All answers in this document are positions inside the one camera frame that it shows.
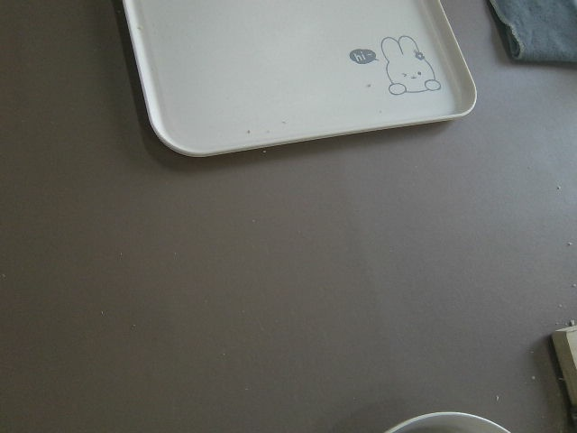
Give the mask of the cream rabbit tray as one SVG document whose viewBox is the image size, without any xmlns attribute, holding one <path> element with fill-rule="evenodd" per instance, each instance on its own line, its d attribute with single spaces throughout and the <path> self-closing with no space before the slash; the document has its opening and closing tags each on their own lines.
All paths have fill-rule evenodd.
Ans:
<svg viewBox="0 0 577 433">
<path fill-rule="evenodd" d="M 477 90 L 438 1 L 126 1 L 152 130 L 209 156 L 453 120 Z"/>
</svg>

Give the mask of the wooden cutting board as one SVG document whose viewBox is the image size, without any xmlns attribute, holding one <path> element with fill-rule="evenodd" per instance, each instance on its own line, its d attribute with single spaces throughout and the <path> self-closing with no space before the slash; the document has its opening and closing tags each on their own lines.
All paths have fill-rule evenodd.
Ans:
<svg viewBox="0 0 577 433">
<path fill-rule="evenodd" d="M 552 340 L 570 402 L 571 419 L 576 423 L 576 321 L 555 330 Z"/>
</svg>

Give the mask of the grey folded cloth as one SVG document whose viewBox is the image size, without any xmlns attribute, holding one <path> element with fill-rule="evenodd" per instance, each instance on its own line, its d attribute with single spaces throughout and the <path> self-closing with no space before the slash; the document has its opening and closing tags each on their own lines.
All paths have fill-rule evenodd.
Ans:
<svg viewBox="0 0 577 433">
<path fill-rule="evenodd" d="M 573 0 L 489 1 L 507 54 L 519 62 L 576 62 Z"/>
</svg>

